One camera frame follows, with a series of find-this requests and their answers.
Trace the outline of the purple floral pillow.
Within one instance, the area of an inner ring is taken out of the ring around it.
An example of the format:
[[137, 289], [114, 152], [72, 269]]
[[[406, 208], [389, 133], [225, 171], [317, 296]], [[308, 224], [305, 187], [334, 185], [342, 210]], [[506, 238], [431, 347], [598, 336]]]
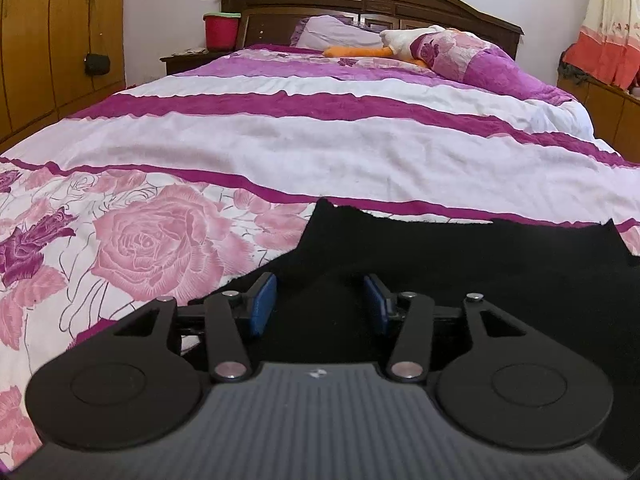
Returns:
[[413, 40], [410, 52], [434, 73], [460, 84], [554, 106], [574, 96], [520, 69], [510, 55], [491, 42], [457, 29], [428, 32]]

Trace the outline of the dark wooden nightstand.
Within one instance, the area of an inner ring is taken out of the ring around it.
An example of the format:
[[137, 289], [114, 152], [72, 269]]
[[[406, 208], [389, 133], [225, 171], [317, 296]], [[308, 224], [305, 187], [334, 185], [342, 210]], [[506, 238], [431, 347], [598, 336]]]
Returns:
[[165, 65], [166, 75], [170, 76], [195, 70], [231, 53], [233, 50], [183, 52], [160, 58], [160, 62]]

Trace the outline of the pink floral bed cover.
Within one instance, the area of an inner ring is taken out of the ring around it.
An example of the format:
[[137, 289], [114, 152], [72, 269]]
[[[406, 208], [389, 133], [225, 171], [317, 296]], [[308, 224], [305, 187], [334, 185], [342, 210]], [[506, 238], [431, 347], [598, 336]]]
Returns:
[[153, 442], [38, 437], [35, 372], [158, 297], [246, 292], [319, 200], [403, 222], [612, 224], [639, 259], [639, 168], [576, 100], [500, 96], [394, 58], [255, 46], [117, 92], [1, 156], [6, 479], [634, 479], [599, 439], [500, 448], [382, 353], [272, 362]]

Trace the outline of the red plastic bucket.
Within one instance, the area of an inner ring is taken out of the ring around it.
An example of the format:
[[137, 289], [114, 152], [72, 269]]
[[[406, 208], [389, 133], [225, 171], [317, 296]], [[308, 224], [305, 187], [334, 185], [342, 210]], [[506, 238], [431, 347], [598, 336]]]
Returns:
[[209, 51], [231, 50], [235, 46], [236, 36], [242, 15], [239, 13], [205, 13], [205, 47]]

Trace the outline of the wooden side cabinet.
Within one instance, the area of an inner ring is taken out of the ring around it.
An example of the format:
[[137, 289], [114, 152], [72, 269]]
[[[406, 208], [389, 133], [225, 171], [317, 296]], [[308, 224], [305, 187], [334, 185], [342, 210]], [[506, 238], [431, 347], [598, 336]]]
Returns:
[[556, 84], [588, 110], [597, 138], [630, 162], [639, 161], [640, 112], [635, 96], [587, 76], [559, 73]]

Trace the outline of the orange floral curtain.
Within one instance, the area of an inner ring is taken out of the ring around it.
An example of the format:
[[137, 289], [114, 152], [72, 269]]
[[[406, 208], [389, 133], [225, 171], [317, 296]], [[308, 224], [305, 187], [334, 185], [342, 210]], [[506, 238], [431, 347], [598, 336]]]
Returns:
[[630, 88], [639, 75], [639, 0], [589, 0], [563, 61], [604, 84]]

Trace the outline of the black knit cardigan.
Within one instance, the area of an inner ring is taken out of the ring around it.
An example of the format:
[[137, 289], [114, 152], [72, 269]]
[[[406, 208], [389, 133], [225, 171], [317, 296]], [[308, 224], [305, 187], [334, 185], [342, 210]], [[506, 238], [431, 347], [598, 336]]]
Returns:
[[470, 292], [600, 366], [615, 400], [599, 446], [639, 461], [639, 259], [612, 224], [403, 222], [319, 200], [296, 247], [267, 264], [277, 301], [259, 359], [371, 361], [384, 348], [364, 279], [457, 307]]

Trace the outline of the lilac pillow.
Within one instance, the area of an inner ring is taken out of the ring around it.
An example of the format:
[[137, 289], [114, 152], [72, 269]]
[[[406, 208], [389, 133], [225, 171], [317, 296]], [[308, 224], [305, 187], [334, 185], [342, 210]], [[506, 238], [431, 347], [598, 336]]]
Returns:
[[346, 23], [336, 16], [317, 15], [298, 22], [290, 46], [323, 51], [328, 47], [382, 48], [383, 44], [376, 32]]

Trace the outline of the wooden wardrobe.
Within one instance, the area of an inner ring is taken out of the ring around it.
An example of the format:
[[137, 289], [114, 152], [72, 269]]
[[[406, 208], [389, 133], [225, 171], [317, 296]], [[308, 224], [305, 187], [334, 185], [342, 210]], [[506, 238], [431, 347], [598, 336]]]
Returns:
[[[124, 0], [1, 0], [1, 147], [125, 87]], [[111, 71], [85, 74], [87, 53]]]

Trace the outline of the small black pouch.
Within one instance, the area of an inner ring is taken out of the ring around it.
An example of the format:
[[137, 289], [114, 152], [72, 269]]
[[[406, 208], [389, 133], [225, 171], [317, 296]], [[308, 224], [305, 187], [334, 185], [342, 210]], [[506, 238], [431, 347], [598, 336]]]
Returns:
[[87, 53], [84, 69], [85, 74], [90, 77], [107, 75], [111, 71], [111, 59], [106, 54]]

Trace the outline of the white orange plush toy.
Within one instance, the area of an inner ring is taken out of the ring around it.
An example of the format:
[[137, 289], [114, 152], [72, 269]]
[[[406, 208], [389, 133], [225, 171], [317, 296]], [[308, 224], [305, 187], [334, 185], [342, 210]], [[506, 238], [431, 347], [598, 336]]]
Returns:
[[438, 25], [413, 29], [385, 29], [380, 32], [381, 47], [332, 46], [326, 48], [323, 55], [326, 58], [394, 58], [427, 68], [427, 63], [413, 56], [411, 45], [427, 34], [439, 34], [445, 30], [445, 27]]

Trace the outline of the dark wooden headboard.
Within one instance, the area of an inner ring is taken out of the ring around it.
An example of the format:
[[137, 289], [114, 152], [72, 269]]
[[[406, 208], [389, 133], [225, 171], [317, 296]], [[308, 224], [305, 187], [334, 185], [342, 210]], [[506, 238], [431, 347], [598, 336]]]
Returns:
[[375, 32], [439, 25], [472, 32], [508, 55], [518, 52], [521, 27], [480, 12], [462, 0], [220, 0], [221, 11], [239, 13], [235, 47], [291, 42], [297, 24], [315, 15], [347, 18]]

